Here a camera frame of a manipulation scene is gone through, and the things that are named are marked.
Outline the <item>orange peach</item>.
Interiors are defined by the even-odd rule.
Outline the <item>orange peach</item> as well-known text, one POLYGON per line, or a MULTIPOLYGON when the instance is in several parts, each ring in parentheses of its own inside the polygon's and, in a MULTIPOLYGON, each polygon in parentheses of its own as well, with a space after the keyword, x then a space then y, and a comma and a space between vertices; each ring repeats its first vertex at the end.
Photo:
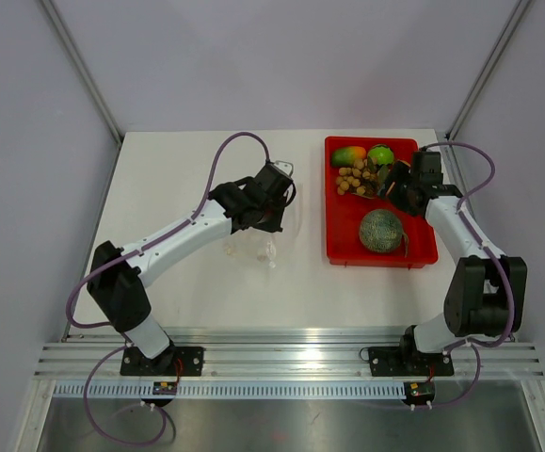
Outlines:
POLYGON ((393 191, 393 187, 395 185, 395 182, 391 182, 388 186, 386 186, 385 191, 385 197, 389 199, 391 192, 393 191))

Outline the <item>clear zip top bag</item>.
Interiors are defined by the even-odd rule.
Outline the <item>clear zip top bag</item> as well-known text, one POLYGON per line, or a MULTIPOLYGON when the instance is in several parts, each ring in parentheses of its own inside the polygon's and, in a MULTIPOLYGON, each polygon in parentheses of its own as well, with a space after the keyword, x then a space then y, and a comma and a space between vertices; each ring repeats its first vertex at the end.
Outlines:
POLYGON ((223 241, 222 247, 228 257, 244 264, 277 266, 277 247, 272 234, 232 235, 223 241))

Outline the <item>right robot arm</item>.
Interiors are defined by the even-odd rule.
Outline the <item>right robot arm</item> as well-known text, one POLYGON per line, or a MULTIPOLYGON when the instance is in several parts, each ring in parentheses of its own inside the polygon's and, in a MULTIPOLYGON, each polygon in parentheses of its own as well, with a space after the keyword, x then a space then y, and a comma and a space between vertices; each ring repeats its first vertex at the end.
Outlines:
POLYGON ((410 162, 395 163, 379 190, 399 211, 423 218, 456 265, 441 314, 408 327, 400 339, 397 358, 408 374, 449 364, 458 347, 500 347, 522 321, 527 265, 475 222, 465 204, 472 194, 443 181, 439 147, 426 145, 410 162))

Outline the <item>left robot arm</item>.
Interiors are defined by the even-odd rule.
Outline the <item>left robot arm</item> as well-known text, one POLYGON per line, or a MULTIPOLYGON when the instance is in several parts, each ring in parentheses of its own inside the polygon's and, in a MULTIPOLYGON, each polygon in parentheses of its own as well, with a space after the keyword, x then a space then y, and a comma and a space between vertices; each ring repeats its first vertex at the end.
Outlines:
POLYGON ((253 177, 206 193, 187 218, 117 248, 106 241, 92 259, 87 290, 112 328, 129 341, 124 376, 197 376, 199 347, 180 348, 154 319, 147 289, 173 265, 205 245, 250 228, 279 233, 285 208, 297 193, 294 167, 266 162, 253 177))

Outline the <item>yellow star fruit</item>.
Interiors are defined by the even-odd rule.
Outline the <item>yellow star fruit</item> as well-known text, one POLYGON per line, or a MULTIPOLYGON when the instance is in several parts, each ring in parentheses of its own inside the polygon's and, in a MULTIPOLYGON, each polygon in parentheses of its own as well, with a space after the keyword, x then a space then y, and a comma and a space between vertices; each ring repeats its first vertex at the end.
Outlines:
POLYGON ((403 160, 398 160, 398 161, 396 161, 396 162, 393 164, 393 167, 394 167, 395 169, 410 171, 410 163, 408 163, 408 162, 406 162, 406 161, 403 161, 403 160))

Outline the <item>green orange mango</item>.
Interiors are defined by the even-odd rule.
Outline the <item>green orange mango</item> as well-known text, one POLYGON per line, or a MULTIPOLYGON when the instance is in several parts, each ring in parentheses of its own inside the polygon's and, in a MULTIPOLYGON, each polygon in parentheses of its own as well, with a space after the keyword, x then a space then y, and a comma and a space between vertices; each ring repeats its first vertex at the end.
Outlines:
POLYGON ((336 149, 330 156, 330 165, 334 168, 352 167, 356 160, 363 160, 367 150, 362 146, 345 146, 336 149))

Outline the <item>red plastic tray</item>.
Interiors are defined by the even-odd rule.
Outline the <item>red plastic tray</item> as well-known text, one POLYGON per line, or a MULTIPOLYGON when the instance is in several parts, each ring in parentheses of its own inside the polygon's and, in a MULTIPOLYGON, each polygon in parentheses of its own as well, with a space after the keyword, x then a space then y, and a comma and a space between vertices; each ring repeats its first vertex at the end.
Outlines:
POLYGON ((339 170, 331 165, 332 154, 344 147, 359 146, 366 150, 375 145, 386 145, 397 160, 410 162, 418 149, 412 138, 342 137, 325 138, 325 216, 326 251, 329 262, 336 266, 376 266, 422 268, 435 264, 439 259, 435 234, 423 218, 411 217, 389 202, 377 197, 365 199, 354 194, 341 195, 336 180, 339 170), (386 209, 400 219, 406 242, 391 253, 375 253, 366 249, 359 239, 363 217, 377 209, 386 209))

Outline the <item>right controller board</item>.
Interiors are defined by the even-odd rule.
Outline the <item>right controller board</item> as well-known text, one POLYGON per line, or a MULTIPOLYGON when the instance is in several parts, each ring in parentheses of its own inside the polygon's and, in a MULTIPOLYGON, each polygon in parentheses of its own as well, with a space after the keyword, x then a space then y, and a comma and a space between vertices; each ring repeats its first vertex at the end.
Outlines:
POLYGON ((407 406, 427 406, 433 403, 436 395, 436 385, 433 380, 404 383, 407 406))

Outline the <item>controller board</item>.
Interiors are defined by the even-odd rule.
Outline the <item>controller board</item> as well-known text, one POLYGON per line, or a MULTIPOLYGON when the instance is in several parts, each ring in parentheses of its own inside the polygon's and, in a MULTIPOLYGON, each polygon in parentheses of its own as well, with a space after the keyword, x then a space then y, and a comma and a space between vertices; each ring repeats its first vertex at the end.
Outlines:
POLYGON ((155 396, 176 396, 178 384, 171 381, 155 381, 152 393, 155 396))
POLYGON ((427 406, 433 403, 436 395, 436 385, 433 380, 404 383, 407 406, 427 406))

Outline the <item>left controller board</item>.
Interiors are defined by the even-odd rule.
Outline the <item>left controller board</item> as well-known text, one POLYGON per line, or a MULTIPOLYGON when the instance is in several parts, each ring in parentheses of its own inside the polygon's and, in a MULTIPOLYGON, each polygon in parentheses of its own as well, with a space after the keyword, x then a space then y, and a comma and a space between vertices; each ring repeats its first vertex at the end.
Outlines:
POLYGON ((178 384, 171 381, 155 381, 152 393, 155 396, 176 396, 178 384))

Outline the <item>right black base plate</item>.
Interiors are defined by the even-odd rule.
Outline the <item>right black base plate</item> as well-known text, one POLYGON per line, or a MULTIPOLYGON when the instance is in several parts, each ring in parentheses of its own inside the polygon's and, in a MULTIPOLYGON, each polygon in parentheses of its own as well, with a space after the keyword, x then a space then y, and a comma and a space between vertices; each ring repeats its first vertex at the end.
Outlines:
POLYGON ((373 377, 452 377, 452 361, 441 353, 406 351, 401 347, 363 347, 358 356, 373 377))

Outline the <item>right frame post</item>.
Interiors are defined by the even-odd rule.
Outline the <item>right frame post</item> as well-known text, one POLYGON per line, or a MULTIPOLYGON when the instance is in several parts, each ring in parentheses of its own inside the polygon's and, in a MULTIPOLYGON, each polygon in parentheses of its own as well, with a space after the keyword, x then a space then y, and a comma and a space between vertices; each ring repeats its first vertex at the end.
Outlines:
POLYGON ((492 44, 488 56, 485 58, 481 70, 475 77, 461 107, 445 132, 444 137, 449 141, 457 138, 468 118, 473 113, 473 110, 483 91, 488 85, 491 77, 496 72, 510 46, 511 41, 513 41, 516 33, 518 32, 527 14, 532 9, 534 3, 534 0, 518 0, 515 2, 513 9, 511 9, 509 12, 505 23, 498 34, 497 39, 492 44))

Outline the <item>frame post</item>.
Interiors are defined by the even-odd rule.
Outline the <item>frame post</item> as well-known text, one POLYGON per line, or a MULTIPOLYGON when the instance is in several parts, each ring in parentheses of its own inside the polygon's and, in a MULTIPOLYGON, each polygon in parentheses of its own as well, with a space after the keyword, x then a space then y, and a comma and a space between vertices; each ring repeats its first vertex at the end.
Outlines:
POLYGON ((468 118, 473 113, 473 110, 483 91, 488 85, 491 77, 496 72, 510 46, 511 41, 513 41, 516 33, 518 32, 527 14, 532 9, 534 3, 534 0, 518 0, 515 2, 513 9, 511 9, 509 12, 505 23, 498 34, 497 39, 492 44, 488 56, 485 58, 481 70, 475 77, 461 107, 445 132, 444 137, 449 141, 457 138, 468 118))
POLYGON ((111 109, 109 108, 101 90, 99 89, 92 73, 85 61, 77 42, 72 35, 72 31, 67 25, 56 1, 38 0, 37 5, 43 12, 47 23, 51 26, 56 39, 70 61, 73 70, 91 100, 96 112, 106 127, 108 134, 116 143, 118 149, 121 148, 124 139, 124 133, 121 131, 111 109))

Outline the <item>left frame post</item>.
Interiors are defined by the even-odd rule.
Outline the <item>left frame post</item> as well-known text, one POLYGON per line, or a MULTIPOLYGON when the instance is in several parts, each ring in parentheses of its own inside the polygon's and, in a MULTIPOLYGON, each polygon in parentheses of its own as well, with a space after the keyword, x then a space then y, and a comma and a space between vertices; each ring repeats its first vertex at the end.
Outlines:
POLYGON ((96 112, 106 127, 108 134, 116 143, 118 149, 121 148, 124 139, 124 133, 121 131, 111 109, 109 108, 101 90, 99 89, 92 73, 85 61, 77 42, 72 35, 72 31, 67 25, 56 1, 38 0, 37 5, 43 12, 47 23, 51 26, 56 39, 70 61, 73 70, 91 100, 96 112))

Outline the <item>aluminium rail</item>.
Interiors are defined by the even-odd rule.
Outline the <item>aluminium rail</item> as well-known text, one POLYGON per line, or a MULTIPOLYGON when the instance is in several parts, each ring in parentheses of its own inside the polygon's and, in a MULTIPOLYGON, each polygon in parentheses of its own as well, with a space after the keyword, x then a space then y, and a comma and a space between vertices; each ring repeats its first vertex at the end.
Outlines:
MULTIPOLYGON (((395 346, 405 327, 304 329, 168 329, 178 346, 204 348, 201 380, 372 380, 365 347, 395 346)), ((104 355, 122 345, 106 328, 43 346, 35 379, 80 379, 104 355)), ((545 371, 532 343, 482 348, 482 380, 542 380, 545 371)), ((453 377, 469 379, 475 361, 469 348, 452 352, 453 377)))

